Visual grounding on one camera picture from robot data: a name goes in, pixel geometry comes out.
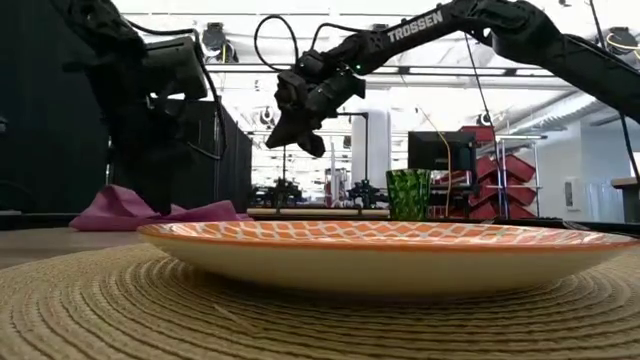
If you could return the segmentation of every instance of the pink cloth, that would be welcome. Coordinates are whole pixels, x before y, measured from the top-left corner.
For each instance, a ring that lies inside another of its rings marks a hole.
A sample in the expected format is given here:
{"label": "pink cloth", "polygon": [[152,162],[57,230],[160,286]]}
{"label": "pink cloth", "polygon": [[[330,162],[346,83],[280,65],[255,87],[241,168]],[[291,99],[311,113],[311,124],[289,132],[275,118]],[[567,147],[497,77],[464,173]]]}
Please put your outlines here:
{"label": "pink cloth", "polygon": [[171,214],[162,216],[151,210],[134,191],[109,185],[69,226],[79,231],[135,231],[147,224],[244,220],[252,219],[246,214],[236,214],[228,200],[191,210],[171,205]]}

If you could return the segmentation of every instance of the green cup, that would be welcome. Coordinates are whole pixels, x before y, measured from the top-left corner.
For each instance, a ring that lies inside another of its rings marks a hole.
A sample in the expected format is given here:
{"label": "green cup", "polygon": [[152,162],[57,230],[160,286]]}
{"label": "green cup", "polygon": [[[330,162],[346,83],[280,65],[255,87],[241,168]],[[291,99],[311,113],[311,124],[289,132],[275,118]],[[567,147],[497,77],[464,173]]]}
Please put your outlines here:
{"label": "green cup", "polygon": [[391,220],[425,221],[429,208],[431,171],[403,169],[387,171]]}

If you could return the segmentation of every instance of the woven placemat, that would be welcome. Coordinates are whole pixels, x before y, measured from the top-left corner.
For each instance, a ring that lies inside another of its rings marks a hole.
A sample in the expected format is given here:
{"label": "woven placemat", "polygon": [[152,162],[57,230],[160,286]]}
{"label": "woven placemat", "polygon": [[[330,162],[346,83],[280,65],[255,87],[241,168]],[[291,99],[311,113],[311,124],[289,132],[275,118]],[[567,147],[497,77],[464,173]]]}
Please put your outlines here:
{"label": "woven placemat", "polygon": [[0,271],[0,358],[640,359],[639,260],[383,304],[223,280],[149,245],[85,252]]}

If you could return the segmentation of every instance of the plate rim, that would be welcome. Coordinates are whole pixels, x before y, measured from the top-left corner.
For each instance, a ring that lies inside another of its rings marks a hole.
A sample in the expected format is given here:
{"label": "plate rim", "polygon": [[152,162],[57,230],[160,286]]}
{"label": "plate rim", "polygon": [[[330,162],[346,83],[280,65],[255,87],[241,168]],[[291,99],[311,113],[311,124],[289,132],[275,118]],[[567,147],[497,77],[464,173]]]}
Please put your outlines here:
{"label": "plate rim", "polygon": [[[500,226],[503,228],[518,228],[518,229],[553,229],[561,231],[572,231],[588,234],[601,234],[605,236],[624,238],[626,241],[610,242],[610,243],[595,243],[595,244],[564,244],[564,245],[552,245],[552,244],[497,244],[497,243],[479,243],[479,244],[433,244],[433,243],[371,243],[371,242],[353,242],[353,243],[340,243],[340,242],[314,242],[309,240],[295,239],[289,241],[252,241],[243,239],[226,239],[226,238],[214,238],[214,237],[202,237],[195,235],[184,235],[175,233],[159,233],[151,230],[156,226],[168,227],[171,225],[184,225],[184,224],[208,224],[208,223],[244,223],[246,221],[201,221],[201,222],[174,222],[163,224],[147,224],[142,225],[136,229],[136,231],[143,237],[159,238],[163,240],[179,240],[189,243],[198,243],[205,245],[228,245],[228,246],[242,246],[242,247],[260,247],[260,248],[285,248],[285,249],[308,249],[308,250],[374,250],[381,252],[464,252],[464,253],[482,253],[482,252],[567,252],[567,251],[606,251],[620,248],[627,248],[640,245],[640,241],[634,239],[628,235],[621,234],[609,234],[597,231],[584,231],[574,229],[555,229],[547,227],[532,227],[532,226],[515,226],[515,225],[498,225],[498,224],[468,224],[468,223],[443,223],[443,222],[427,222],[429,224],[460,224],[460,225],[476,225],[476,226]],[[335,224],[336,222],[358,222],[357,220],[313,220],[313,221],[259,221],[263,223],[306,223],[306,222],[328,222]],[[360,221],[367,223],[410,223],[408,221]]]}

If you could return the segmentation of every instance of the patterned plate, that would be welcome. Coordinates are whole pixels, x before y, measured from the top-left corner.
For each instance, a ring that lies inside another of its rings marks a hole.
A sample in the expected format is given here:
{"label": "patterned plate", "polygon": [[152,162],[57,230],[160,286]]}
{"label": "patterned plate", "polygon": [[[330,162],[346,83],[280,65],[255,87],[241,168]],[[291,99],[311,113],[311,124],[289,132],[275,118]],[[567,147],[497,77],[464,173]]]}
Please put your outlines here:
{"label": "patterned plate", "polygon": [[407,296],[532,286],[636,245],[621,235],[454,223],[218,222],[138,231],[183,261],[241,280]]}

